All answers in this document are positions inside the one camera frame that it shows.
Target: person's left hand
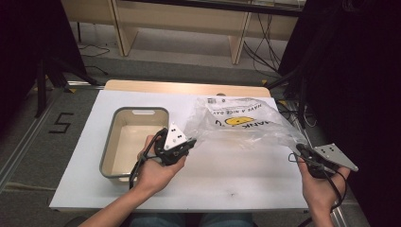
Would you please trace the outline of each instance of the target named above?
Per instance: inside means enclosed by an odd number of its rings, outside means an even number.
[[[148,147],[152,138],[152,135],[147,137],[147,141],[141,152]],[[154,155],[154,146],[151,147],[149,153]],[[183,168],[185,160],[186,156],[181,158],[175,165],[161,166],[154,160],[148,159],[139,169],[135,188],[149,192],[151,195],[163,190],[177,172]]]

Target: hand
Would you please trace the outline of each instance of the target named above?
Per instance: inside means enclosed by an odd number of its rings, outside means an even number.
[[[316,179],[310,175],[306,163],[301,158],[298,159],[298,167],[300,168],[302,175],[304,198],[310,209],[312,219],[315,222],[315,225],[326,225],[324,223],[327,223],[327,221],[331,222],[331,207],[338,199],[337,195],[331,184],[326,179]],[[350,169],[340,167],[338,172],[347,179],[350,174]],[[338,173],[333,175],[331,179],[341,195],[343,195],[346,184],[344,179]]]
[[[145,146],[141,153],[144,152],[148,147],[148,144],[152,138],[152,135],[147,137]],[[150,148],[149,154],[154,155],[154,146]],[[145,161],[145,163],[139,169],[139,175],[135,188],[149,192],[150,195],[154,195],[155,193],[163,190],[176,175],[176,173],[183,168],[185,160],[186,156],[181,158],[175,165],[172,166],[161,166],[151,159]]]

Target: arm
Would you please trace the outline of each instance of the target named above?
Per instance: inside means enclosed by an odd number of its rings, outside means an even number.
[[[316,226],[334,226],[330,217],[331,207],[337,200],[336,193],[327,180],[313,178],[307,170],[306,163],[300,159],[298,162],[303,183],[303,194],[309,207],[310,214]],[[338,172],[345,179],[348,178],[350,169],[340,167]],[[335,174],[331,177],[339,192],[343,195],[346,182],[339,175]]]
[[[151,139],[152,136],[148,136],[145,148]],[[80,226],[119,226],[136,207],[168,185],[175,174],[183,168],[185,159],[184,156],[172,166],[160,166],[153,160],[146,161],[141,167],[134,188],[91,216]]]

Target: person's right arm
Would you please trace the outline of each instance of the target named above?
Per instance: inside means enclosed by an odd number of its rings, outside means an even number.
[[[299,160],[298,167],[302,175],[304,198],[315,226],[334,226],[330,213],[331,207],[338,198],[331,184],[326,179],[316,179],[312,177],[307,170],[304,160]],[[340,167],[338,172],[347,179],[350,174],[350,169]],[[346,184],[345,180],[338,173],[333,175],[331,179],[339,192],[343,195]]]

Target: gray floor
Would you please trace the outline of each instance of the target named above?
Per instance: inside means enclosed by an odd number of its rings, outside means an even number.
[[[76,24],[72,23],[71,26],[77,36]],[[88,68],[88,73],[98,80],[141,79],[260,86],[262,80],[275,79],[271,70],[260,64],[253,65],[253,60],[245,53],[242,54],[239,65],[232,65],[225,36],[143,29],[139,32],[130,55],[121,57],[111,26],[81,24],[81,32],[82,43],[78,44],[80,47],[92,44],[110,49],[110,52],[95,58],[82,57],[85,65],[95,65],[108,72],[109,75],[106,76],[95,68]],[[257,39],[247,40],[253,48],[256,48],[259,42]],[[286,42],[273,43],[281,56]],[[262,49],[264,51],[261,51],[260,55],[267,59],[269,54],[266,46],[263,45]],[[81,50],[81,54],[92,56],[104,51],[90,46]],[[269,76],[256,72],[254,67]],[[271,93],[274,97],[281,98],[283,89],[280,87]],[[49,94],[55,96],[56,93],[53,91]],[[0,226],[63,226],[71,218],[89,217],[93,214],[52,211],[48,204],[63,170],[68,165],[96,95],[97,90],[87,89],[60,94],[24,159],[15,169],[8,186],[0,194]],[[0,167],[18,147],[18,143],[35,120],[35,112],[36,93],[31,91],[18,114],[9,122],[9,134],[1,138]],[[49,133],[60,130],[54,125],[60,113],[73,114],[64,116],[64,119],[72,123],[70,128],[64,134]],[[317,127],[308,127],[307,131],[314,145],[327,142],[323,132],[319,130],[319,122]],[[352,191],[346,197],[342,211],[349,226],[369,226]],[[260,227],[296,226],[308,218],[308,213],[300,210],[281,210],[254,213],[253,217]]]

